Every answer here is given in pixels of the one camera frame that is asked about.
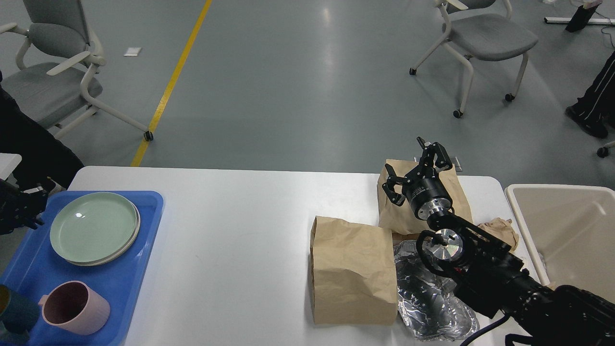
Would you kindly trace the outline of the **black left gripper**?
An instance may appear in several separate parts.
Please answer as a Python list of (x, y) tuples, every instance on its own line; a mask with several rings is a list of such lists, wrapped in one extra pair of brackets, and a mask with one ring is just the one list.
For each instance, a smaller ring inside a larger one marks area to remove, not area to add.
[(52, 179), (21, 180), (21, 191), (0, 180), (0, 234), (8, 235), (26, 226), (38, 229), (45, 224), (40, 215), (46, 210), (49, 195), (56, 193)]

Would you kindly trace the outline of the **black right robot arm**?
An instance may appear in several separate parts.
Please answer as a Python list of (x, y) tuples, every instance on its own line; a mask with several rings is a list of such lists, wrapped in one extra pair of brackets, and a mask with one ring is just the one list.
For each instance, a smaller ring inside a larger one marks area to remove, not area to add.
[(439, 173), (453, 167), (446, 149), (439, 142), (417, 140), (422, 147), (417, 166), (398, 176), (385, 164), (382, 190), (396, 206), (408, 201), (414, 216), (428, 224), (416, 241), (426, 269), (453, 280), (454, 295), (474, 311), (488, 318), (504, 314), (463, 345), (514, 319), (527, 335), (506, 335), (506, 346), (612, 346), (613, 303), (573, 285), (541, 285), (510, 253), (510, 245), (455, 215), (452, 197), (439, 179)]

